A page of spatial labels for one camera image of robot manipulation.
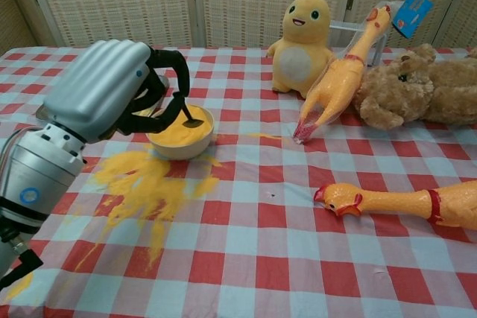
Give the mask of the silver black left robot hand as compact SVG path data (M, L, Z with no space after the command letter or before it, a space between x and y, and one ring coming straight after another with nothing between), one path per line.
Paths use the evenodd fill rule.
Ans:
M174 70L178 90L161 115L138 116L167 92L156 72L161 68ZM67 66L43 106L48 122L84 143L96 143L116 131L161 133L184 108L189 90L189 67L179 51L128 39L99 40Z

